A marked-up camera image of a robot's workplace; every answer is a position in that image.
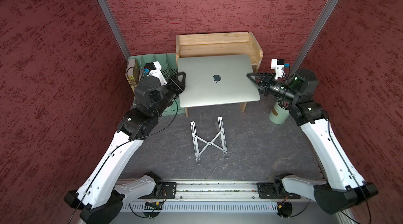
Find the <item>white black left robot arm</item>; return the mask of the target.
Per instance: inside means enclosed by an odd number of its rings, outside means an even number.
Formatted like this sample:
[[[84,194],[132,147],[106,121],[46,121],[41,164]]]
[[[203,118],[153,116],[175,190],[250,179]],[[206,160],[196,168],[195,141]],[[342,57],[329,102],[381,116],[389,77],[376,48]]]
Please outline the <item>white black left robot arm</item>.
[[[153,172],[140,179],[116,186],[132,155],[152,135],[162,113],[184,92],[186,74],[179,72],[161,82],[148,75],[134,89],[134,105],[120,121],[112,142],[101,161],[83,185],[69,191],[64,201],[86,224],[109,224],[125,204],[144,196],[163,195],[163,180]]]

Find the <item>silver laptop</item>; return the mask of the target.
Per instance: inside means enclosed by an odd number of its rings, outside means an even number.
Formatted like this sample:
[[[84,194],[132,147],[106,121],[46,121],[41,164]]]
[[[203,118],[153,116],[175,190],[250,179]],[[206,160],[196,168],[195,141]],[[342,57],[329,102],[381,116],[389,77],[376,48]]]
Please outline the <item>silver laptop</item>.
[[[179,95],[184,108],[254,102],[258,88],[247,78],[253,72],[247,55],[179,58],[178,71],[186,73]]]

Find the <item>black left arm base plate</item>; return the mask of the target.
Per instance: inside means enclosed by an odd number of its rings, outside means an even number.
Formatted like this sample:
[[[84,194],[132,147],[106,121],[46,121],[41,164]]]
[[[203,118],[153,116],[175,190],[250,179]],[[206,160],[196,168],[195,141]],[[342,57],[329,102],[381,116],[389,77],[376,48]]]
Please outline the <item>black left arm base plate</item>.
[[[174,199],[176,196],[176,182],[162,182],[157,185],[158,199]]]

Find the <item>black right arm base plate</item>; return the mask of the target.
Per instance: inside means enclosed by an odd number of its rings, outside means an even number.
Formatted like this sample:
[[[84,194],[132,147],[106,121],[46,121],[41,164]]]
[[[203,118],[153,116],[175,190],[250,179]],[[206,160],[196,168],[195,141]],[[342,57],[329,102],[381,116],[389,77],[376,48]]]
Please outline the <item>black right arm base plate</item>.
[[[257,183],[258,194],[260,199],[301,199],[300,195],[288,193],[282,185],[278,183]]]

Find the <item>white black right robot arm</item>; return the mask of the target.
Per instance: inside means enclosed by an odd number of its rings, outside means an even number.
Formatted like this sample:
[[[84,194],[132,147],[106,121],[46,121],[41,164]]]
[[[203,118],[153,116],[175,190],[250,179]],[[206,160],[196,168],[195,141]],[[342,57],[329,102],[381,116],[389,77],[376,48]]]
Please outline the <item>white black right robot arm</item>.
[[[378,194],[374,183],[366,182],[353,166],[337,140],[328,113],[313,100],[318,79],[313,71],[298,69],[288,84],[272,73],[248,73],[264,96],[272,95],[288,103],[296,125],[309,140],[324,172],[324,179],[314,181],[292,174],[275,177],[272,190],[279,199],[296,194],[316,202],[328,214],[358,206]]]

